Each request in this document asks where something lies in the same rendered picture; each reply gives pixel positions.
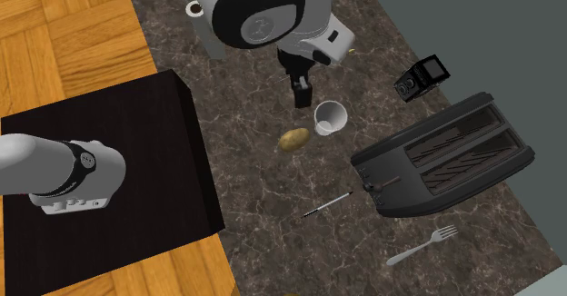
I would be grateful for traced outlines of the white cup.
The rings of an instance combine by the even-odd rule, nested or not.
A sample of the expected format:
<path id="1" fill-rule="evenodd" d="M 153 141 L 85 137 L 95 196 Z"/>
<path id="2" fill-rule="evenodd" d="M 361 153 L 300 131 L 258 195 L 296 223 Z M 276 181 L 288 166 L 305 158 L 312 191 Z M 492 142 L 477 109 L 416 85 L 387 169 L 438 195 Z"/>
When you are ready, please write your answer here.
<path id="1" fill-rule="evenodd" d="M 317 105 L 313 118 L 315 132 L 321 136 L 328 136 L 346 126 L 348 113 L 342 104 L 329 100 Z"/>

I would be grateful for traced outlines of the brown potato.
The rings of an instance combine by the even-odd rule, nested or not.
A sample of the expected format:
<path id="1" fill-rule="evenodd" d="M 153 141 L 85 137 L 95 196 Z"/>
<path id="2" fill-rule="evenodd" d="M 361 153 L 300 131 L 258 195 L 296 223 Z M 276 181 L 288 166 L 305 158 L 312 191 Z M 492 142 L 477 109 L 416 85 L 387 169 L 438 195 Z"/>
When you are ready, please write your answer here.
<path id="1" fill-rule="evenodd" d="M 297 128 L 283 134 L 278 142 L 278 146 L 284 152 L 293 152 L 305 146 L 309 140 L 309 130 Z"/>

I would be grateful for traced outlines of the grey cylinder with white rim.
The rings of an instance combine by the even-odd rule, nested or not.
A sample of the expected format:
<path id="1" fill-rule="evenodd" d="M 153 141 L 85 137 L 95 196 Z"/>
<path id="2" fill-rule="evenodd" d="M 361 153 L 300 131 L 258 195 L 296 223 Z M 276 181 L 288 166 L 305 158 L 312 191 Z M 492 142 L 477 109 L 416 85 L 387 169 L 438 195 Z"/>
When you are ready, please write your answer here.
<path id="1" fill-rule="evenodd" d="M 225 59 L 225 45 L 214 35 L 200 3 L 197 0 L 189 2 L 185 7 L 185 12 L 190 17 L 195 34 L 202 42 L 209 57 L 214 60 Z"/>

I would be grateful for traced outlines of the black and white pen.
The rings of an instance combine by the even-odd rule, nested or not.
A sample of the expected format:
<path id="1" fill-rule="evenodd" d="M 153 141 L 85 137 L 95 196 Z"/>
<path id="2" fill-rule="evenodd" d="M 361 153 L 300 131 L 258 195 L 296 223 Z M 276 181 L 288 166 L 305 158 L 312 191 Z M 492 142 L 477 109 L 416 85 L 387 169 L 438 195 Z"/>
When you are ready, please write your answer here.
<path id="1" fill-rule="evenodd" d="M 344 199 L 344 198 L 346 198 L 346 197 L 348 197 L 348 196 L 350 196 L 350 195 L 352 195 L 352 194 L 353 194 L 353 191 L 347 192 L 347 193 L 345 193 L 345 194 L 343 194 L 343 195 L 341 195 L 341 196 L 339 196 L 339 197 L 337 197 L 337 198 L 335 198 L 335 199 L 333 199 L 333 200 L 331 200 L 331 201 L 329 201 L 329 202 L 326 202 L 326 203 L 324 203 L 324 204 L 322 204 L 322 205 L 320 205 L 320 206 L 314 208 L 313 210 L 311 210 L 311 211 L 309 211 L 309 212 L 306 212 L 305 214 L 303 214 L 303 215 L 301 216 L 301 218 L 306 218 L 306 217 L 308 217 L 308 216 L 310 216 L 310 215 L 312 215 L 312 214 L 315 214 L 315 213 L 319 212 L 320 210 L 322 210 L 322 209 L 324 209 L 324 208 L 326 208 L 326 207 L 328 207 L 328 206 L 330 206 L 330 205 L 332 205 L 332 204 L 334 204 L 334 203 L 336 203 L 336 202 L 339 202 L 340 200 L 342 200 L 342 199 Z"/>

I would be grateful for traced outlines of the black two-slot toaster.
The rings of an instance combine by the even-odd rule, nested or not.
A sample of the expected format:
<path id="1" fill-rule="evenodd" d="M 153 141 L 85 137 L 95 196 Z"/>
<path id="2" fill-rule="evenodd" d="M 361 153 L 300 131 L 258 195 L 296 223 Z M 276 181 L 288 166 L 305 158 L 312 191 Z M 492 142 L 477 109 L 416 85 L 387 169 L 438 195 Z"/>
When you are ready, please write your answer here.
<path id="1" fill-rule="evenodd" d="M 504 181 L 535 158 L 488 93 L 475 94 L 354 154 L 383 217 L 441 212 Z"/>

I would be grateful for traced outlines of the black robot stand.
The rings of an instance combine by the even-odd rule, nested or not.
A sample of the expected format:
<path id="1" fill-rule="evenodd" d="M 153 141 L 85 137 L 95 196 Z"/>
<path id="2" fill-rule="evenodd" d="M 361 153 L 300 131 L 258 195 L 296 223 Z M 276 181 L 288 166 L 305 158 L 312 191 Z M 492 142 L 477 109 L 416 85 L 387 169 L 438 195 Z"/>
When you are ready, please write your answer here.
<path id="1" fill-rule="evenodd" d="M 4 205 L 5 296 L 43 296 L 224 227 L 190 89 L 167 70 L 2 120 L 5 133 L 97 140 L 125 160 L 103 209 L 48 215 Z"/>

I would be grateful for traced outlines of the silver fork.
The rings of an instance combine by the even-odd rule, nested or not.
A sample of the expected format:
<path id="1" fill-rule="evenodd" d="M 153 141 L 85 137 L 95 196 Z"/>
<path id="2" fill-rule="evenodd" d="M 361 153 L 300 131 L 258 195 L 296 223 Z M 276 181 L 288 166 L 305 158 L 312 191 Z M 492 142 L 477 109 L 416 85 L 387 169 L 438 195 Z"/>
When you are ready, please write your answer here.
<path id="1" fill-rule="evenodd" d="M 420 244 L 416 247 L 413 247 L 410 250 L 407 250 L 405 252 L 401 252 L 401 253 L 393 256 L 392 258 L 390 258 L 386 261 L 386 264 L 388 266 L 393 266 L 394 264 L 408 258 L 409 256 L 413 255 L 414 253 L 416 253 L 416 252 L 420 251 L 421 249 L 427 247 L 428 245 L 430 245 L 434 242 L 442 242 L 442 241 L 448 239 L 449 237 L 454 236 L 457 232 L 458 232 L 458 230 L 454 225 L 450 225 L 450 226 L 443 227 L 441 229 L 437 229 L 432 233 L 430 239 L 427 242 Z"/>

